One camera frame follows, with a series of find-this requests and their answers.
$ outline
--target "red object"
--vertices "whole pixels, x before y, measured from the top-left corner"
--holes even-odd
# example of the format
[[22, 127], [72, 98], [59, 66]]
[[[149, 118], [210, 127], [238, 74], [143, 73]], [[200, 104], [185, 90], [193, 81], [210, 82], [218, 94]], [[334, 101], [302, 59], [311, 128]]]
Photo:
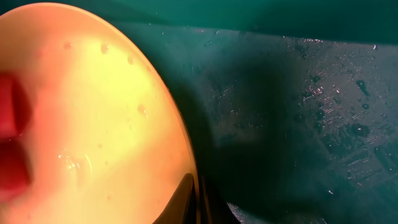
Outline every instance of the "red object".
[[28, 188], [30, 178], [26, 162], [18, 142], [0, 142], [0, 202], [11, 200]]
[[13, 87], [14, 80], [12, 78], [0, 76], [0, 139], [12, 138], [18, 134], [13, 103]]

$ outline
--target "wet surface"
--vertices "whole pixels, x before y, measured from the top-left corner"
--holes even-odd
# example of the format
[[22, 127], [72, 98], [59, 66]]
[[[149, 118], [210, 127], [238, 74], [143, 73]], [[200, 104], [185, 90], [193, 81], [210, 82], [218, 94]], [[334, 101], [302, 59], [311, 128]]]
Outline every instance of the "wet surface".
[[199, 172], [242, 223], [396, 222], [398, 47], [113, 24], [166, 82]]

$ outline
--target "red block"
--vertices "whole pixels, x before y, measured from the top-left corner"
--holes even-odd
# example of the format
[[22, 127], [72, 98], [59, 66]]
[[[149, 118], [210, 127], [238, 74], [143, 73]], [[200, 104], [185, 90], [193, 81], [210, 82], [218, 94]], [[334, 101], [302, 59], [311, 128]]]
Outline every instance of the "red block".
[[9, 139], [18, 134], [14, 101], [13, 101], [14, 80], [0, 74], [0, 139]]
[[16, 141], [0, 142], [0, 202], [26, 191], [30, 184], [25, 154]]

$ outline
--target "teal surface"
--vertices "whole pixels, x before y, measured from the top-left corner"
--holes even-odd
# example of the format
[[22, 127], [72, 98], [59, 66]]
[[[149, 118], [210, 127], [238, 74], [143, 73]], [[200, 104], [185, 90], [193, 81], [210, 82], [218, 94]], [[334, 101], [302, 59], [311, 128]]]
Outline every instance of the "teal surface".
[[397, 223], [395, 2], [69, 3], [152, 62], [242, 223]]

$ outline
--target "scratched surface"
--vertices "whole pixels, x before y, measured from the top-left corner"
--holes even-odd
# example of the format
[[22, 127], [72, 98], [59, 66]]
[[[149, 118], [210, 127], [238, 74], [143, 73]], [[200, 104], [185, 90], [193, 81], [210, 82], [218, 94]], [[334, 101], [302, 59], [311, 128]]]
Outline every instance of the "scratched surface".
[[396, 223], [398, 47], [113, 24], [242, 223]]

